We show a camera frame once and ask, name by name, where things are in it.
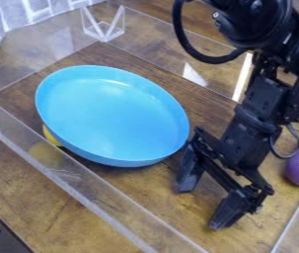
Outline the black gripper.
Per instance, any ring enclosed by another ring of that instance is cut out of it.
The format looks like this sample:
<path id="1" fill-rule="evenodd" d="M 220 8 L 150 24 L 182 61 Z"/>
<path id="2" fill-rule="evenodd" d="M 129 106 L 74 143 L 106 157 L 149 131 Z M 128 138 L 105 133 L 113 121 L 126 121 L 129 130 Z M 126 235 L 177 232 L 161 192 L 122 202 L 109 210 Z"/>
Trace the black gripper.
<path id="1" fill-rule="evenodd" d="M 192 192 L 208 172 L 229 192 L 209 222 L 213 230 L 233 226 L 274 194 L 258 167 L 283 133 L 281 119 L 280 109 L 238 105 L 220 139 L 201 127 L 196 128 L 181 159 L 176 188 L 180 193 Z"/>

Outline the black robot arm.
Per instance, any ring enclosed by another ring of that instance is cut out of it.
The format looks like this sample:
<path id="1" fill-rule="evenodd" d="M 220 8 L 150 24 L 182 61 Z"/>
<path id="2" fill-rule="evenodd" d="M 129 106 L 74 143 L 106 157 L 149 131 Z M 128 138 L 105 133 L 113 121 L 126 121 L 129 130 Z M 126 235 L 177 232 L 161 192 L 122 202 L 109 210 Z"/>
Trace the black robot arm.
<path id="1" fill-rule="evenodd" d="M 244 102 L 222 137 L 197 128 L 188 142 L 177 176 L 177 189 L 196 189 L 209 174 L 229 192 L 209 226 L 232 226 L 246 213 L 258 212 L 274 194 L 258 166 L 285 129 L 299 122 L 299 13 L 293 0 L 204 0 L 216 9 L 213 18 L 236 50 L 224 56 L 202 54 L 184 31 L 182 7 L 176 0 L 173 25 L 186 52 L 200 61 L 222 64 L 253 52 L 254 69 Z"/>

